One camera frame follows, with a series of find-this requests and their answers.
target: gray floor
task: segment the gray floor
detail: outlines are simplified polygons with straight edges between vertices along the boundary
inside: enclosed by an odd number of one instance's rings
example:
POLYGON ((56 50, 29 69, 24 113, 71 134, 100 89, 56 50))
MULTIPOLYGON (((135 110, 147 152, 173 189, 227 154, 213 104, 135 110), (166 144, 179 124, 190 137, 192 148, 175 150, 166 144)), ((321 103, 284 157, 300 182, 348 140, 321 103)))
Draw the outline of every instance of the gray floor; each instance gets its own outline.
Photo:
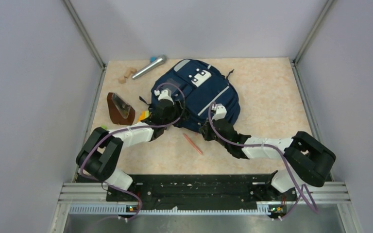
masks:
POLYGON ((320 206, 314 214, 297 206, 284 221, 265 216, 138 216, 129 223, 102 215, 70 215, 64 233, 344 233, 336 205, 320 206))

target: navy blue backpack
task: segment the navy blue backpack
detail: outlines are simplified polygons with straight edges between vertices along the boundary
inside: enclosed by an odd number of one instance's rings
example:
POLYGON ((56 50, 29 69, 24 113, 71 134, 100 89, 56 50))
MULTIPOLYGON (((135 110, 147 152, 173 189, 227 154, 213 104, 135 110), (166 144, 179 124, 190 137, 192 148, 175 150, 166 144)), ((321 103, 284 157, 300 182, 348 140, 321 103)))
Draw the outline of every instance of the navy blue backpack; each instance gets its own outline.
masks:
MULTIPOLYGON (((219 70, 205 62, 184 59, 155 82, 151 90, 150 109, 153 110, 158 104, 158 97, 153 92, 156 87, 161 83, 172 83, 185 94, 186 111, 189 112, 189 118, 177 127, 198 132, 208 118, 208 107, 213 101, 223 104, 227 110, 225 119, 234 124, 241 108, 238 103, 238 93, 229 83, 228 76, 223 76, 219 70)), ((174 101, 183 102, 179 91, 172 85, 165 85, 160 89, 169 89, 174 101)))

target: white wall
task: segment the white wall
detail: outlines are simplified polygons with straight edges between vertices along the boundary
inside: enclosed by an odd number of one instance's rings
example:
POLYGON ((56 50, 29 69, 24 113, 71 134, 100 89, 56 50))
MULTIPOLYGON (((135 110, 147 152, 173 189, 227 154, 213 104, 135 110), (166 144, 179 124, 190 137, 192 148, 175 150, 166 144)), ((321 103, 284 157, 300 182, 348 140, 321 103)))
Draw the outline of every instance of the white wall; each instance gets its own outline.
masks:
POLYGON ((0 0, 0 233, 48 231, 99 75, 60 0, 0 0))
POLYGON ((326 0, 72 0, 109 60, 295 57, 326 0))
POLYGON ((373 0, 338 1, 300 64, 323 141, 373 232, 373 0))

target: table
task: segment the table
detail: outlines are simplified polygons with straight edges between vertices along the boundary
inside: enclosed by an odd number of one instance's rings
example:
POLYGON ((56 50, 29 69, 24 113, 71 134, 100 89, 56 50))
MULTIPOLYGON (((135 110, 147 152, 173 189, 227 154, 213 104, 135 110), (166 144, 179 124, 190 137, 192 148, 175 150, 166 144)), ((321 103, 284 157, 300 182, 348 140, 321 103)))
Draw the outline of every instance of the table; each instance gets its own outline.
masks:
MULTIPOLYGON (((258 137, 291 137, 297 131, 310 133, 305 110, 288 58, 231 58, 201 59, 226 75, 239 94, 241 113, 234 125, 242 134, 258 137)), ((107 65, 92 129, 101 125, 108 129, 115 125, 109 118, 106 96, 115 92, 136 111, 135 122, 148 107, 139 100, 141 95, 151 101, 155 81, 179 60, 171 59, 139 79, 120 84, 118 78, 128 67, 140 69, 143 61, 110 61, 107 65)), ((283 169, 280 160, 245 160, 232 157, 215 141, 206 142, 201 135, 176 127, 153 142, 137 144, 123 150, 118 167, 128 174, 254 174, 271 173, 283 169), (183 133, 203 151, 203 155, 187 142, 183 133)))

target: yellow object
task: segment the yellow object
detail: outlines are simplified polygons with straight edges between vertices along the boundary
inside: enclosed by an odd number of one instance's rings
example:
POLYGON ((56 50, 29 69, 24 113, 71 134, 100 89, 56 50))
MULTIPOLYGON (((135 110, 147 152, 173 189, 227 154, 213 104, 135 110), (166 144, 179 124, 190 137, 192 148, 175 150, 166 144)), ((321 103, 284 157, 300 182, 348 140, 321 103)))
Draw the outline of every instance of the yellow object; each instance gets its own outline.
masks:
POLYGON ((143 119, 146 119, 149 117, 149 111, 142 111, 141 115, 138 118, 138 122, 142 121, 143 119))

